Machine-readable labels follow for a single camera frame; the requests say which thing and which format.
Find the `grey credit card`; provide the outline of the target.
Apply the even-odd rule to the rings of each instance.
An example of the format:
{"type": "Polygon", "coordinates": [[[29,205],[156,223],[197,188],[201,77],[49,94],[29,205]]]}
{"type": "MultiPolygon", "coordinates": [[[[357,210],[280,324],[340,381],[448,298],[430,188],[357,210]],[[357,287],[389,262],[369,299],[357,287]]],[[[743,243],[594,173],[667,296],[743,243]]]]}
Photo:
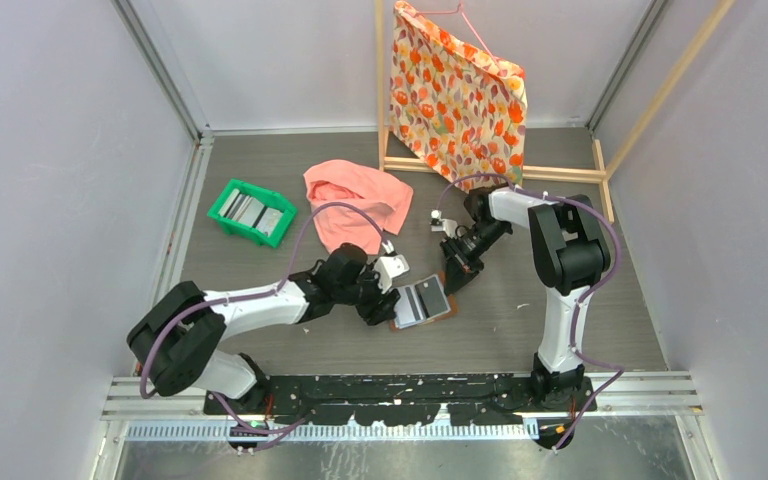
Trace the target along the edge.
{"type": "Polygon", "coordinates": [[[419,281],[415,289],[425,320],[436,319],[451,311],[444,285],[438,275],[419,281]]]}

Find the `brown leather card holder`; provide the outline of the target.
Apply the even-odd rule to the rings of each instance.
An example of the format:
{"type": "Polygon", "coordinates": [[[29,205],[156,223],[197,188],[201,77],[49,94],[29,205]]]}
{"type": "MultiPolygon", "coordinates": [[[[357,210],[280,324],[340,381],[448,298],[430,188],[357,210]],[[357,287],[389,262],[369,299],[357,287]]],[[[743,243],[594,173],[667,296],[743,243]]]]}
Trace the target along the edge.
{"type": "Polygon", "coordinates": [[[394,331],[405,330],[450,318],[458,313],[453,295],[446,295],[442,273],[395,289],[400,298],[395,304],[395,318],[390,321],[394,331]]]}

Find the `green card tray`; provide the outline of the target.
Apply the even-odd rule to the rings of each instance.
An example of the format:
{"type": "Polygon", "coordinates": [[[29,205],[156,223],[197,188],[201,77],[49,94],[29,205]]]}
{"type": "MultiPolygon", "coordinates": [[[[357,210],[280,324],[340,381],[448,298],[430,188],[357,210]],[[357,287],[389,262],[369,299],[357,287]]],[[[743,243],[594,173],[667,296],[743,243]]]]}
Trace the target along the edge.
{"type": "Polygon", "coordinates": [[[297,208],[282,194],[231,179],[207,216],[228,234],[277,248],[296,218],[297,208]]]}

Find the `stack of cards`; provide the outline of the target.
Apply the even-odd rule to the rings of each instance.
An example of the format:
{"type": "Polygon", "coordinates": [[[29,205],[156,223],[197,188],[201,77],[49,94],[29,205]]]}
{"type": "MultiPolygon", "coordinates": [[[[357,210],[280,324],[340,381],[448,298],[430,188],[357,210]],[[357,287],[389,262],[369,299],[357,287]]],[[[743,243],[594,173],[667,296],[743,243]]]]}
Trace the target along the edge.
{"type": "Polygon", "coordinates": [[[275,231],[283,213],[235,188],[223,201],[218,215],[233,234],[258,232],[269,237],[275,231]]]}

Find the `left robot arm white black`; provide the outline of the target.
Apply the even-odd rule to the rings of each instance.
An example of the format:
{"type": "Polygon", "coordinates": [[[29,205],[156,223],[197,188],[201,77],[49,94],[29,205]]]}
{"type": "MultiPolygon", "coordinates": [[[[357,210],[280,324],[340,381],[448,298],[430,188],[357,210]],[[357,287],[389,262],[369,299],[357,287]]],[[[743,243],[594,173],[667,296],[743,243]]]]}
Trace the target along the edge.
{"type": "Polygon", "coordinates": [[[371,260],[345,243],[313,267],[261,287],[209,291],[178,283],[126,338],[141,366],[141,396],[170,397],[195,387],[227,397],[244,414],[258,412],[267,398],[264,374],[249,356],[224,353],[220,344],[266,327],[306,323],[337,305],[355,308],[370,326],[394,319],[400,294],[393,283],[409,264],[390,243],[384,247],[371,260]]]}

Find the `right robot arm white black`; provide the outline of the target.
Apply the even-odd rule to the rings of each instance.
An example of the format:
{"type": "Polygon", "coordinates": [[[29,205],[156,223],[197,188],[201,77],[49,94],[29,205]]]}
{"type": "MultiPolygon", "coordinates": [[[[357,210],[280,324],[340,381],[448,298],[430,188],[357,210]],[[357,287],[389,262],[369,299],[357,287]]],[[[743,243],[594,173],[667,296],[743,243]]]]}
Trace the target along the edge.
{"type": "Polygon", "coordinates": [[[430,215],[432,230],[446,236],[444,290],[452,295],[476,278],[484,268],[482,255],[514,226],[528,229],[547,303],[526,390],[537,406],[556,410],[584,385],[586,314],[595,289],[612,271],[603,218],[585,195],[529,194],[506,185],[476,188],[464,206],[473,221],[469,227],[444,218],[439,209],[430,215]]]}

